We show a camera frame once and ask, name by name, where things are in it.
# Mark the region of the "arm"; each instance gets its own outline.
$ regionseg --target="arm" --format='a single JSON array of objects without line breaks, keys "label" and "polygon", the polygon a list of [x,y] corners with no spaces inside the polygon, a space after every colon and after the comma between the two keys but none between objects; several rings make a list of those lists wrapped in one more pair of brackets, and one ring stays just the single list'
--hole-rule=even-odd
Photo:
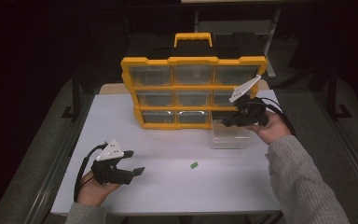
[{"label": "arm", "polygon": [[104,223],[106,210],[100,205],[105,198],[120,185],[101,185],[92,178],[92,171],[88,172],[82,178],[82,187],[77,197],[77,203],[73,203],[69,211],[66,224],[93,224]]},{"label": "arm", "polygon": [[349,223],[307,151],[278,115],[268,111],[266,115],[266,127],[246,128],[269,145],[271,186],[287,223]]}]

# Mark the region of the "clear plastic container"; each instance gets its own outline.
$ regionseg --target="clear plastic container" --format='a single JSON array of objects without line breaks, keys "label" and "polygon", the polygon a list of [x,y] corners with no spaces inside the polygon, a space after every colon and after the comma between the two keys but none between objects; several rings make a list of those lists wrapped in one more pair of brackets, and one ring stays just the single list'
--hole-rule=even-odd
[{"label": "clear plastic container", "polygon": [[139,105],[173,105],[172,91],[137,91]]},{"label": "clear plastic container", "polygon": [[211,85],[213,66],[176,65],[172,73],[176,85]]},{"label": "clear plastic container", "polygon": [[176,111],[179,123],[203,124],[209,120],[208,111]]},{"label": "clear plastic container", "polygon": [[213,91],[213,105],[215,106],[234,106],[234,103],[229,102],[232,91]]},{"label": "clear plastic container", "polygon": [[247,148],[253,141],[251,131],[243,127],[226,127],[221,119],[214,119],[212,126],[211,148]]},{"label": "clear plastic container", "polygon": [[206,106],[211,103],[211,91],[175,91],[175,104]]},{"label": "clear plastic container", "polygon": [[157,111],[144,110],[142,111],[145,123],[174,123],[175,115],[173,111]]},{"label": "clear plastic container", "polygon": [[129,66],[134,86],[170,86],[169,66]]},{"label": "clear plastic container", "polygon": [[257,69],[255,65],[216,66],[214,85],[240,86],[254,78]]}]

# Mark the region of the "yellow handle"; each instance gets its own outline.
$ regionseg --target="yellow handle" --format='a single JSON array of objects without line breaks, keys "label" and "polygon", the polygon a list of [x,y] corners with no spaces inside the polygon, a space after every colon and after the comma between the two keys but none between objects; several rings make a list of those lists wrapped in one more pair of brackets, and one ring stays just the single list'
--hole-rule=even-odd
[{"label": "yellow handle", "polygon": [[203,40],[207,39],[209,41],[209,47],[212,46],[212,38],[210,33],[179,33],[175,35],[175,43],[173,44],[176,47],[178,40]]}]

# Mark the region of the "gray floor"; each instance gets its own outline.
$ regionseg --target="gray floor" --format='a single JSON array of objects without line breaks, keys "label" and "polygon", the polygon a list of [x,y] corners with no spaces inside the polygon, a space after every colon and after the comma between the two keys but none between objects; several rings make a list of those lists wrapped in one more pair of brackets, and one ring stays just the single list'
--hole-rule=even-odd
[{"label": "gray floor", "polygon": [[[274,40],[272,43],[269,58],[277,77],[264,77],[270,86],[298,73],[296,69],[287,68],[295,47],[294,40]],[[352,118],[334,122],[325,113],[326,90],[320,93],[310,92],[306,88],[309,80],[310,77],[305,77],[288,89],[276,90],[277,97],[294,123],[298,139],[314,159],[325,182],[336,193],[350,222],[358,223],[358,177],[352,169],[346,151],[347,144],[350,144],[358,155],[358,101],[351,87],[339,79],[337,103],[345,105],[350,110]],[[92,95],[83,94],[82,99],[82,113],[85,118]],[[77,122],[61,118],[63,110],[71,103],[71,83],[68,82],[57,95],[0,202],[0,223],[65,221],[65,217],[49,214],[48,210],[60,185],[65,165],[70,160],[70,149],[76,142],[84,121],[82,116]],[[348,140],[347,142],[343,143],[339,131],[345,133],[344,140]],[[57,161],[57,155],[61,153],[64,153],[63,159]]]}]

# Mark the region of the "dark background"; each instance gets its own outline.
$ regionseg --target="dark background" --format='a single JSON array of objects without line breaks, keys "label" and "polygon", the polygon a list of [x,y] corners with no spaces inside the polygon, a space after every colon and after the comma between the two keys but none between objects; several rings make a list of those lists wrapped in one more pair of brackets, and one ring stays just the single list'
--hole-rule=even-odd
[{"label": "dark background", "polygon": [[[131,34],[193,31],[190,9],[74,10],[129,2],[0,1],[0,198],[55,96],[74,72],[82,88],[93,92],[104,83],[121,82],[119,62]],[[200,15],[204,20],[241,20],[271,11],[215,7]],[[284,6],[275,38],[300,40],[293,67],[307,69],[329,58],[358,96],[358,1]]]}]

